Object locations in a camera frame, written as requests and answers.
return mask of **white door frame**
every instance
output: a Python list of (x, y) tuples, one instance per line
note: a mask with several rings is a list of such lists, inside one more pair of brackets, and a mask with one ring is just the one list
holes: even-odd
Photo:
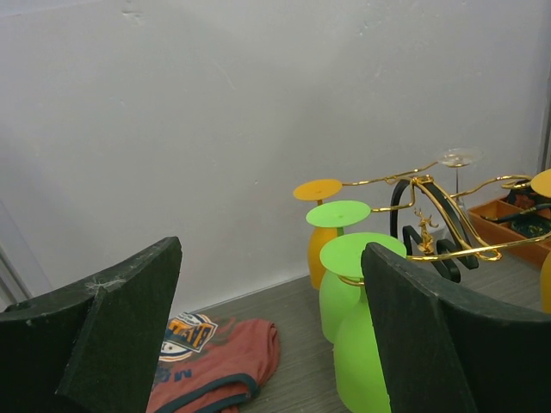
[(10, 302), (52, 291), (50, 281), (1, 200), (0, 289), (3, 290), (4, 300)]
[(538, 157), (538, 172), (551, 168), (551, 72), (548, 78), (548, 89), (543, 113), (542, 143)]

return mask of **white wall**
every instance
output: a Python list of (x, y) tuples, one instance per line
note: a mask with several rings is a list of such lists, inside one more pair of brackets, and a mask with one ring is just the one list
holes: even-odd
[[(391, 174), (470, 145), (486, 157), (467, 184), (536, 168), (545, 0), (104, 0), (2, 14), (0, 197), (54, 287), (178, 235), (173, 310), (194, 309), (306, 272), (301, 182)], [(450, 188), (449, 170), (434, 173)], [(378, 206), (389, 194), (342, 196)], [(385, 231), (387, 217), (361, 228)]]

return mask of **orange tray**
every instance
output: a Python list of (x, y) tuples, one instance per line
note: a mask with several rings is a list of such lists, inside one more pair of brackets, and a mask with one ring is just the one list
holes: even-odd
[[(492, 200), (486, 204), (469, 209), (468, 214), (473, 223), (474, 228), (489, 244), (493, 243), (509, 243), (511, 241), (518, 241), (526, 239), (525, 236), (520, 235), (518, 232), (514, 232), (510, 226), (510, 222), (504, 222), (502, 224), (495, 224), (491, 221), (483, 219), (482, 217), (499, 218), (511, 213), (518, 213), (522, 211), (514, 205), (508, 204), (503, 199)], [(542, 217), (550, 218), (551, 213), (548, 209), (538, 212)], [(522, 247), (509, 248), (509, 253), (518, 256), (525, 261), (535, 264), (538, 268), (542, 267), (543, 261), (551, 252), (551, 241), (546, 243), (535, 243), (532, 245), (526, 245)]]

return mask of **yellow object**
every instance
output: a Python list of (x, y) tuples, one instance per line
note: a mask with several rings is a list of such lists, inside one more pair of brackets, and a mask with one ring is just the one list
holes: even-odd
[(394, 185), (394, 183), (396, 183), (400, 178), (407, 177), (407, 176), (413, 175), (413, 174), (418, 174), (419, 172), (423, 172), (424, 170), (432, 168), (434, 165), (437, 165), (437, 164), (438, 164), (438, 162), (435, 161), (435, 162), (429, 163), (428, 165), (425, 165), (423, 168), (416, 168), (414, 170), (409, 170), (407, 172), (402, 172), (401, 174), (398, 174), (398, 175), (384, 176), (382, 178), (370, 179), (368, 181), (343, 182), (343, 186), (344, 187), (357, 187), (359, 185), (368, 185), (370, 183), (383, 182), (383, 181), (386, 182), (389, 185)]
[(551, 314), (551, 253), (548, 254), (542, 265), (540, 290), (542, 295), (542, 310)]
[(325, 267), (319, 260), (319, 253), (329, 241), (337, 237), (337, 228), (315, 227), (308, 245), (308, 267), (310, 269), (310, 281), (312, 287), (319, 290), (321, 281), (324, 278)]
[(539, 195), (551, 198), (551, 170), (544, 170), (534, 176), (530, 185)]
[(303, 183), (293, 191), (297, 200), (315, 200), (318, 205), (321, 201), (339, 193), (343, 184), (337, 179), (318, 179)]

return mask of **gold figurine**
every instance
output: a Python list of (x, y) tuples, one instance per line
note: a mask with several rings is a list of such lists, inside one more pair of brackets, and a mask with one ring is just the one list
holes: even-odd
[(430, 228), (438, 228), (440, 226), (439, 224), (433, 224), (432, 223), (432, 215), (429, 216), (429, 218), (426, 218), (423, 213), (421, 212), (421, 209), (415, 208), (413, 210), (413, 213), (421, 218), (421, 221), (419, 221), (419, 227), (421, 228), (421, 243), (419, 244), (418, 248), (419, 251), (421, 251), (423, 254), (426, 255), (433, 255), (434, 254), (434, 237), (429, 233)]

